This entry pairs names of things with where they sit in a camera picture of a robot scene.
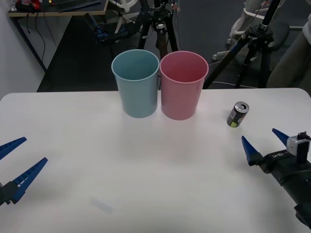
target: blue cup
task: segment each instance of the blue cup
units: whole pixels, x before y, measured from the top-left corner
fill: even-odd
[[[128,50],[113,60],[123,109],[131,117],[150,116],[157,108],[159,59],[146,50]]]

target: tripod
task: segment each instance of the tripod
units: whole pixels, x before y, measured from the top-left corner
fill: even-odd
[[[218,77],[218,75],[225,69],[225,67],[232,61],[238,52],[248,43],[248,54],[242,63],[242,70],[239,73],[239,78],[235,84],[235,88],[239,88],[244,77],[247,74],[248,68],[256,57],[256,53],[262,52],[261,66],[260,66],[260,80],[259,88],[265,88],[269,79],[269,67],[272,47],[274,45],[273,32],[270,29],[270,21],[275,14],[277,7],[281,0],[273,0],[267,11],[267,14],[260,25],[250,27],[238,40],[236,46],[227,54],[227,56],[220,62],[216,69],[211,73],[203,85],[203,89],[207,89]]]
[[[141,11],[149,14],[149,20],[143,22],[138,49],[143,50],[145,47],[146,39],[148,38],[148,31],[150,26],[153,26],[154,31],[157,33],[156,48],[160,51],[161,59],[168,54],[166,32],[169,36],[172,51],[178,51],[177,41],[173,27],[173,14],[165,9],[168,0],[155,0],[153,8],[150,8],[147,0],[139,0],[141,4]]]

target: pink cup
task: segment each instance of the pink cup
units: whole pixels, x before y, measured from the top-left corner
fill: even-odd
[[[171,119],[190,118],[198,104],[208,64],[200,55],[177,51],[160,63],[162,111]]]

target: soda can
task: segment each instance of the soda can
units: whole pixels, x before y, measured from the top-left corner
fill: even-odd
[[[249,111],[249,106],[247,103],[239,101],[234,106],[227,119],[227,124],[232,127],[238,127],[243,121],[244,117]]]

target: plastic cup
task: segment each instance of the plastic cup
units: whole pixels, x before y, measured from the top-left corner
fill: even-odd
[[[208,64],[200,55],[177,51],[160,63],[163,113],[174,120],[190,118],[196,110]]]
[[[159,59],[146,50],[128,50],[113,60],[122,105],[131,117],[143,118],[157,108]]]

